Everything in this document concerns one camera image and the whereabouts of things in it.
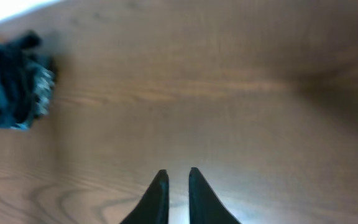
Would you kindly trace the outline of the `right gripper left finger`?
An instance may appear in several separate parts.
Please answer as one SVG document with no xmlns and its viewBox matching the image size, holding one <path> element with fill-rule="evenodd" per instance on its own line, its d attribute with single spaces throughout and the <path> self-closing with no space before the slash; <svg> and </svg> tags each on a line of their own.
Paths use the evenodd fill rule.
<svg viewBox="0 0 358 224">
<path fill-rule="evenodd" d="M 167 224 L 169 219 L 169 177 L 159 170 L 135 206 L 121 224 Z"/>
</svg>

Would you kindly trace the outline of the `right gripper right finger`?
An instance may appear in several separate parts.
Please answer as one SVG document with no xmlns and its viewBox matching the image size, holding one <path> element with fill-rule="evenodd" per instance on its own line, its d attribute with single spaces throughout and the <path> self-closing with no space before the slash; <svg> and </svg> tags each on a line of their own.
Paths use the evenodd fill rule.
<svg viewBox="0 0 358 224">
<path fill-rule="evenodd" d="M 189 215 L 190 224 L 240 224 L 197 167 L 189 174 Z"/>
</svg>

